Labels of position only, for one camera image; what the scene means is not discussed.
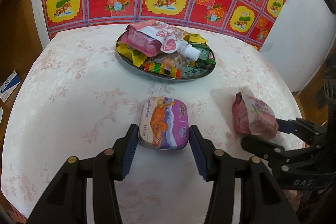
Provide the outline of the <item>white red jelly pouch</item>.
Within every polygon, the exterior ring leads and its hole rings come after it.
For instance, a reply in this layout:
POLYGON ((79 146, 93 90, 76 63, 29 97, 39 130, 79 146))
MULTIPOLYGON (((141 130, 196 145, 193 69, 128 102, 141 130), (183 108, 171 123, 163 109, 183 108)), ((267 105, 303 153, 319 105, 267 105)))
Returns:
POLYGON ((144 53, 147 57, 177 52, 191 61, 197 61, 201 55, 200 50, 185 41, 181 30, 153 19, 129 24, 121 42, 144 53))

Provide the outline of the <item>yellow snack packet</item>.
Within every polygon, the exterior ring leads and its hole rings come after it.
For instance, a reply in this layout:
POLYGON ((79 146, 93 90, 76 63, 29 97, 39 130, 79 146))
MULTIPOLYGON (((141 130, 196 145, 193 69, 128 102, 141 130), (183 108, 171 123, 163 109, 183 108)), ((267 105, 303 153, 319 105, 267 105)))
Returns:
POLYGON ((144 53, 127 44, 117 43, 117 51, 138 68, 147 60, 147 56, 144 53))

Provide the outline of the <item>green snack packet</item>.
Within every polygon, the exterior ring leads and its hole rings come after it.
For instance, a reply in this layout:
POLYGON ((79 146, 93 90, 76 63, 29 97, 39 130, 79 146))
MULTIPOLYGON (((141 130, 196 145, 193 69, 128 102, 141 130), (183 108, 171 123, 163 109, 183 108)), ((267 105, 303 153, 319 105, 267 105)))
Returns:
POLYGON ((199 58, 194 62, 195 67, 208 68, 216 65, 214 53, 207 44, 192 43, 191 45, 200 51, 199 58))

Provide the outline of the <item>dark patterned serving plate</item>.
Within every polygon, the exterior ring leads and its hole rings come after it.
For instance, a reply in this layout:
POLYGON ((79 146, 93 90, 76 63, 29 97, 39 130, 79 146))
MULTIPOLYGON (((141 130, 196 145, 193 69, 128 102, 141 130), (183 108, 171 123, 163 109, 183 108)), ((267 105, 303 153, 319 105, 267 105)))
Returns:
POLYGON ((216 65, 213 50, 205 43, 192 43, 200 50, 197 61, 187 61, 178 54, 159 55, 153 59, 145 59, 145 55, 121 42, 122 36, 116 41, 119 56, 131 67, 149 75, 172 81, 191 81, 209 75, 216 65))

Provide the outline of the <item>brown wooden cabinet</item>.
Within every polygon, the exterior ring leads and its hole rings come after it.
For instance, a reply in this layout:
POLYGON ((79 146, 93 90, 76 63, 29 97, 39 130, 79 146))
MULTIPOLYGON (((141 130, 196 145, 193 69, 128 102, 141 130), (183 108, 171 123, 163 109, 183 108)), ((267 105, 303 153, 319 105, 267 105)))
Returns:
POLYGON ((2 0, 1 83, 13 71, 23 82, 41 52, 31 0, 2 0))

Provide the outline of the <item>purple tin candy box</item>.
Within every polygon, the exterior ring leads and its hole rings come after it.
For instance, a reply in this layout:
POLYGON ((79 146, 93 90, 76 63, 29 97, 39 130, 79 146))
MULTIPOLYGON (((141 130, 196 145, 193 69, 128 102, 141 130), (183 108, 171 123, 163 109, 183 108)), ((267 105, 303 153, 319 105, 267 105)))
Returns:
POLYGON ((183 149, 189 141, 187 106, 173 98, 148 98, 142 109, 138 138, 153 149, 183 149))

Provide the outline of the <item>blue white small box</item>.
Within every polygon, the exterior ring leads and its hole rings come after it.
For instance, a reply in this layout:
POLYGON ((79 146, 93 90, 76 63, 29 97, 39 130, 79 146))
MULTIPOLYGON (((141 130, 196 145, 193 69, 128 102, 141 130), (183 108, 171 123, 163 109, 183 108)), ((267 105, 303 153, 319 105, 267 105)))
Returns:
POLYGON ((21 79, 16 71, 5 80, 1 86, 1 101, 5 103, 16 87, 21 83, 21 79))

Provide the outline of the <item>pink jelly pouch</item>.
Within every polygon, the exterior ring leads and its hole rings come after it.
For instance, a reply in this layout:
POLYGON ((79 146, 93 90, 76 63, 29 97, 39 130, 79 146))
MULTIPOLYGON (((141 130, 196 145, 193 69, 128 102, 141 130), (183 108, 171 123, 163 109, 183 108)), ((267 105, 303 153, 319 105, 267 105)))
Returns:
POLYGON ((273 139, 279 125, 273 110, 263 100, 255 97, 248 86, 236 93, 232 105, 234 132, 254 135, 264 140, 273 139))

